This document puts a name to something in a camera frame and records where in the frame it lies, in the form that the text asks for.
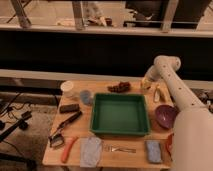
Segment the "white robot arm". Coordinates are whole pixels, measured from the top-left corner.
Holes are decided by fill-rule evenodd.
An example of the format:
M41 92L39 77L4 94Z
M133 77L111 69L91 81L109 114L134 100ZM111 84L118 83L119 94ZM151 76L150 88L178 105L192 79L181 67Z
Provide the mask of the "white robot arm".
M171 171L213 171L213 114L176 74L180 66L179 57L159 55L145 74L150 81L162 78L179 108Z

